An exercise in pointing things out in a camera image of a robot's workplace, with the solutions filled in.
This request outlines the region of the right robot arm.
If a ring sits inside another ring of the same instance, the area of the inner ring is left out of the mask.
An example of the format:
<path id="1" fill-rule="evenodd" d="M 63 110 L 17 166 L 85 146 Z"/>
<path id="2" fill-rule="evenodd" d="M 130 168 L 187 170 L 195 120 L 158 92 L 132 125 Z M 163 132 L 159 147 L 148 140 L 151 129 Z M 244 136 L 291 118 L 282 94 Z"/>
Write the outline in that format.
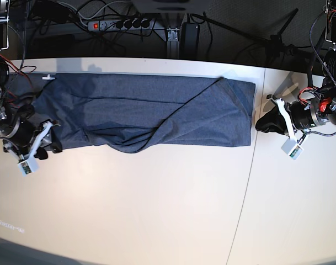
<path id="1" fill-rule="evenodd" d="M 26 77 L 23 66 L 15 66 L 1 54 L 9 48 L 10 1 L 0 1 L 0 140 L 4 152 L 10 153 L 18 161 L 29 157 L 47 159 L 46 149 L 53 153 L 62 152 L 62 145 L 56 137 L 53 127 L 56 121 L 46 120 L 38 126 L 29 119 L 35 109 L 30 103 L 17 106 L 18 97 L 10 91 L 11 84 L 18 76 Z"/>

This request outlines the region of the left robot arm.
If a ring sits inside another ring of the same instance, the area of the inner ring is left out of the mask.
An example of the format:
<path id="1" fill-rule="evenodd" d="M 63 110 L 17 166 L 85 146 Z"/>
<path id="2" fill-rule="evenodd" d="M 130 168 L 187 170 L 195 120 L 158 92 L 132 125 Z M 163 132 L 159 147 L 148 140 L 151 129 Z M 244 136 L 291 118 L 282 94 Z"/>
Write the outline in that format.
<path id="1" fill-rule="evenodd" d="M 323 14 L 326 26 L 322 35 L 316 44 L 310 43 L 313 53 L 307 87 L 292 103 L 268 95 L 275 106 L 257 121 L 257 131 L 292 138 L 297 131 L 309 135 L 312 128 L 327 122 L 336 126 L 336 1 L 327 1 Z"/>

